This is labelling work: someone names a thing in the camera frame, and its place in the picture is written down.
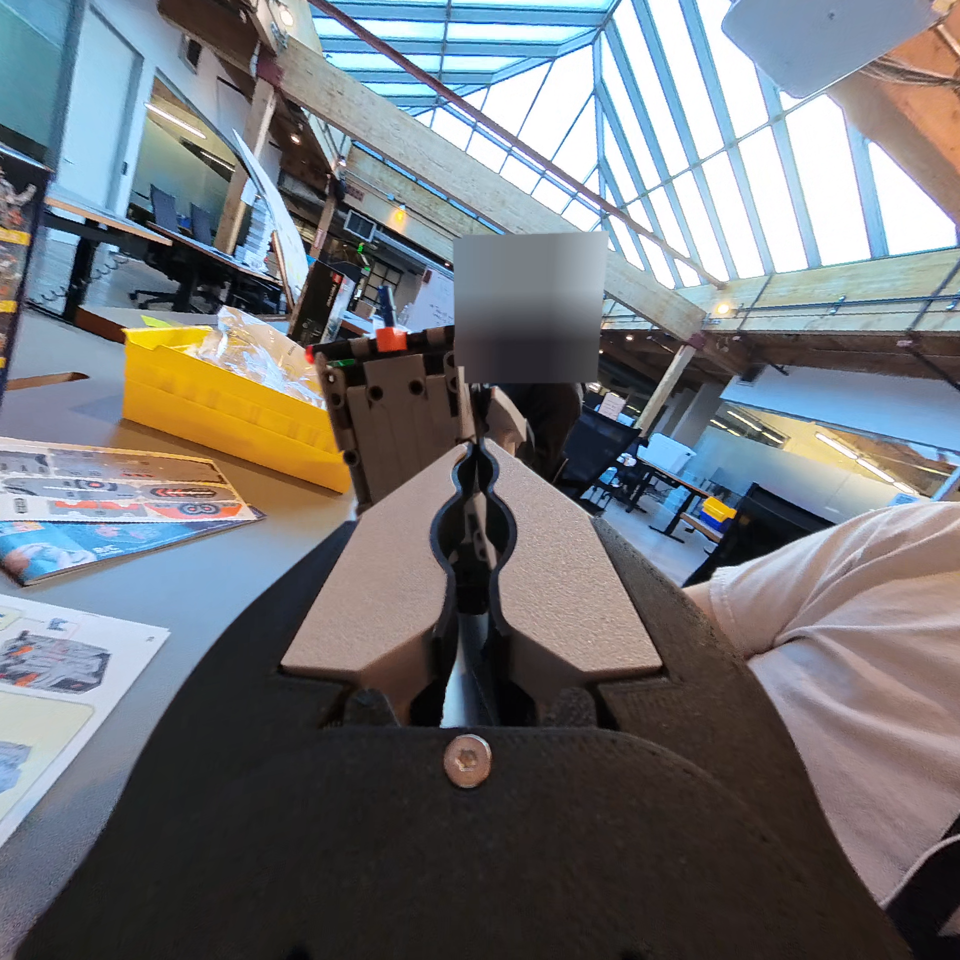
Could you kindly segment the blue instruction booklet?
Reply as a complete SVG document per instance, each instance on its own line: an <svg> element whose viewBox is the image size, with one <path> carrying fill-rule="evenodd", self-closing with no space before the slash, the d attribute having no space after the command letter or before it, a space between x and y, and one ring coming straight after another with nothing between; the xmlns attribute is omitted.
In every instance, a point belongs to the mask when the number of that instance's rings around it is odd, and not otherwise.
<svg viewBox="0 0 960 960"><path fill-rule="evenodd" d="M27 587L68 570L177 546L266 518L261 510L251 511L251 519L203 522L4 521L1 568Z"/></svg>

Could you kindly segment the long dark office desk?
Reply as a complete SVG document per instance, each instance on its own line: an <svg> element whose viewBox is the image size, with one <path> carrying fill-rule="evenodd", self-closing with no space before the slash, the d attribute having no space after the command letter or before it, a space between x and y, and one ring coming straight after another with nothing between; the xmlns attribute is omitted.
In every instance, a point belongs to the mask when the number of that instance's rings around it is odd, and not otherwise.
<svg viewBox="0 0 960 960"><path fill-rule="evenodd" d="M150 222L149 231L170 242L148 241L143 261L170 282L174 292L136 289L128 293L139 307L169 305L176 313L212 314L221 306L250 308L255 314L282 314L282 283L240 265L214 247Z"/></svg>

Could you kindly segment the black monitor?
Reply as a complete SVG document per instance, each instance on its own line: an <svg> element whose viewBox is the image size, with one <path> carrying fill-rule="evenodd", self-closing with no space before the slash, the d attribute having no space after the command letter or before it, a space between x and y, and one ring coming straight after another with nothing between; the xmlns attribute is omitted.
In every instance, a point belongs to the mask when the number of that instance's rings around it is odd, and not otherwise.
<svg viewBox="0 0 960 960"><path fill-rule="evenodd" d="M682 587L703 584L718 569L761 558L833 526L834 522L753 483L741 498L736 515L718 544Z"/></svg>

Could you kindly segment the dark toy set box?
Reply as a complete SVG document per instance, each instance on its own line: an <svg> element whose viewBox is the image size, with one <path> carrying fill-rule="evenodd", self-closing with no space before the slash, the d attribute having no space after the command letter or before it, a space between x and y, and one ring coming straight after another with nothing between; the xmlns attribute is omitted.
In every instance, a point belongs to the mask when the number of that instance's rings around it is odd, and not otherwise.
<svg viewBox="0 0 960 960"><path fill-rule="evenodd" d="M27 275L52 171L1 144L1 397L18 341Z"/></svg>

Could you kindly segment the wooden-top standing desk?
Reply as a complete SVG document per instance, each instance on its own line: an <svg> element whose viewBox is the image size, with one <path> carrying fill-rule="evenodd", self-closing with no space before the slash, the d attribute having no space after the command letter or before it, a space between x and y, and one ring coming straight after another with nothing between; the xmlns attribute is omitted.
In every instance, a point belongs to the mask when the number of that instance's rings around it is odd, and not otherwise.
<svg viewBox="0 0 960 960"><path fill-rule="evenodd" d="M58 316L70 326L76 324L78 309L83 305L90 287L93 262L102 244L132 253L149 243L172 246L172 240L158 229L107 212L56 182L47 188L44 206L42 222L45 227L77 238L63 295L64 307Z"/></svg>

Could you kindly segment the black office chair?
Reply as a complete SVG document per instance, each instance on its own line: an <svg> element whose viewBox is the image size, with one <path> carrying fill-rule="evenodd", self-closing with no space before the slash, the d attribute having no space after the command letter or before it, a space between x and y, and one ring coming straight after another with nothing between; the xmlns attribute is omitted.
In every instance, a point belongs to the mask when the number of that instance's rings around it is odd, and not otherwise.
<svg viewBox="0 0 960 960"><path fill-rule="evenodd" d="M618 462L618 457L641 437L641 430L632 423L624 424L586 406L562 451L562 464L554 486L592 517L604 507L586 498L586 493L600 487L601 476Z"/></svg>

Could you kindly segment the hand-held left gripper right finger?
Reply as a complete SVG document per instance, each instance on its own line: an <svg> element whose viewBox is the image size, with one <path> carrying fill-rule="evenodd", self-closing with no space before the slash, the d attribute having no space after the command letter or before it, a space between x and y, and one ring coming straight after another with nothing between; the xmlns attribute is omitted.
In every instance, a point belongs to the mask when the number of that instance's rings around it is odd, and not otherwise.
<svg viewBox="0 0 960 960"><path fill-rule="evenodd" d="M493 441L488 500L507 542L490 578L508 679L539 716L564 690L660 675L664 663L592 517Z"/></svg>

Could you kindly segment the grey toy brick assembly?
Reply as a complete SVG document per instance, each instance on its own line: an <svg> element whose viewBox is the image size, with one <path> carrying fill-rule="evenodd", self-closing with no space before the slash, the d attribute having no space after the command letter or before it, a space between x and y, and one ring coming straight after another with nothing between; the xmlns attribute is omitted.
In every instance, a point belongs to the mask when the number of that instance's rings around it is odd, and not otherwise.
<svg viewBox="0 0 960 960"><path fill-rule="evenodd" d="M360 513L459 445L493 441L532 464L533 428L503 388L466 382L453 326L383 327L371 337L313 343L306 356Z"/></svg>

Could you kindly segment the white instruction sheet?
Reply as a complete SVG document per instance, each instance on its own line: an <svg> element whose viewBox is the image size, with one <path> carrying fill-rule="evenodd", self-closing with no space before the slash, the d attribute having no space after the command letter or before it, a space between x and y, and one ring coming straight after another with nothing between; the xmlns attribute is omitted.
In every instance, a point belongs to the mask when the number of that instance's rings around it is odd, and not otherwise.
<svg viewBox="0 0 960 960"><path fill-rule="evenodd" d="M169 636L163 627L2 597L2 844L66 772Z"/></svg>

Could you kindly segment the leaning whiteboard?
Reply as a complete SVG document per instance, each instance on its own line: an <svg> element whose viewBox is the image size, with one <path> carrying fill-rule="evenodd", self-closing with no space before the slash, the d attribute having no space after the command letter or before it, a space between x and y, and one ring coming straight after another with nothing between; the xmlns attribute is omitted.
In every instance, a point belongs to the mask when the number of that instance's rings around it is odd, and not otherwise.
<svg viewBox="0 0 960 960"><path fill-rule="evenodd" d="M259 160L246 145L240 133L234 129L231 134L236 144L236 154L239 162L255 184L257 194L266 202L270 211L277 248L276 257L281 268L288 305L295 308L300 303L309 272L303 238L298 232L278 188L270 182Z"/></svg>

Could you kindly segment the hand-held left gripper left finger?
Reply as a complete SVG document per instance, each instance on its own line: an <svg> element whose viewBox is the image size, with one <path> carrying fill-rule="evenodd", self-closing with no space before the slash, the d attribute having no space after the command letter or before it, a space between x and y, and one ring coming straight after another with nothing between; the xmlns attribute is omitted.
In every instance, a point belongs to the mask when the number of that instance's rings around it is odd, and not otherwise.
<svg viewBox="0 0 960 960"><path fill-rule="evenodd" d="M442 713L457 657L450 564L464 535L460 443L358 518L281 668L293 677L375 690L402 722Z"/></svg>

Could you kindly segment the sticker sheet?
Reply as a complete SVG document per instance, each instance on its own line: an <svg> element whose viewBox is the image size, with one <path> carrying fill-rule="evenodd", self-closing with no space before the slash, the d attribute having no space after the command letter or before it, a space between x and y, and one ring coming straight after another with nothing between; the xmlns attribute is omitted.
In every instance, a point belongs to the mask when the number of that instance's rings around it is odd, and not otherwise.
<svg viewBox="0 0 960 960"><path fill-rule="evenodd" d="M208 459L4 437L1 519L250 522L258 513Z"/></svg>

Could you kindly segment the black cardboard box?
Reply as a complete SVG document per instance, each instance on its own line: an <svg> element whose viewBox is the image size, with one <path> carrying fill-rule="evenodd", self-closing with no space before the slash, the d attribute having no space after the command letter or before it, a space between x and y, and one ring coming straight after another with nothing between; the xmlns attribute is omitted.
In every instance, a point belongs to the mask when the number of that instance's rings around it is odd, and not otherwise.
<svg viewBox="0 0 960 960"><path fill-rule="evenodd" d="M362 278L359 265L342 260L330 264L315 259L294 306L289 338L302 347L336 341L343 315Z"/></svg>

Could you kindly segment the yellow plastic bin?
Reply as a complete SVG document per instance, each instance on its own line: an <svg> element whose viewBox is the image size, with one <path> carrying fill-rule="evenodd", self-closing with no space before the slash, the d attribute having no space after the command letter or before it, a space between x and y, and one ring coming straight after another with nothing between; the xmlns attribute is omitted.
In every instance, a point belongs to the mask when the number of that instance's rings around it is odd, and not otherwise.
<svg viewBox="0 0 960 960"><path fill-rule="evenodd" d="M187 352L208 329L126 328L123 416L321 486L352 486L329 413Z"/></svg>

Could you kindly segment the clear plastic bags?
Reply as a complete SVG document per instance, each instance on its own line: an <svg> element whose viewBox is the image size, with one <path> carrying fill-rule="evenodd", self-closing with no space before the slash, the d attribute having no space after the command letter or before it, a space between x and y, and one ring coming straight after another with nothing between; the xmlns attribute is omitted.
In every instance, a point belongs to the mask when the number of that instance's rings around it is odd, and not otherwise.
<svg viewBox="0 0 960 960"><path fill-rule="evenodd" d="M222 306L215 326L183 351L201 361L326 409L315 366L305 349L270 323Z"/></svg>

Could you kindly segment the white box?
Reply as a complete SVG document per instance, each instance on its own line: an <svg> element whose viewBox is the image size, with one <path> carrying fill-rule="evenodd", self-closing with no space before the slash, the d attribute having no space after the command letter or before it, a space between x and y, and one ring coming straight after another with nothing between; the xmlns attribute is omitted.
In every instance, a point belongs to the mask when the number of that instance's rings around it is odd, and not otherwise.
<svg viewBox="0 0 960 960"><path fill-rule="evenodd" d="M651 434L643 441L637 447L638 459L668 474L681 475L696 456L692 448L662 433Z"/></svg>

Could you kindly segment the grey desk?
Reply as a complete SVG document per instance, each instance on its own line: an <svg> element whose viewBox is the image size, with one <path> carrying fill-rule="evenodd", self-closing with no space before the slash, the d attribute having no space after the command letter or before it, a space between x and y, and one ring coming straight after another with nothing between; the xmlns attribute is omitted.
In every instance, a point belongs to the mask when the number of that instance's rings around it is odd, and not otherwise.
<svg viewBox="0 0 960 960"><path fill-rule="evenodd" d="M122 418L125 348L24 309L9 378L85 379L8 388L2 436L214 460L265 518L239 530L115 561L2 594L169 629L170 636L66 772L2 846L2 958L52 903L108 821L138 756L199 660L260 594L342 522L354 496L222 455Z"/></svg>

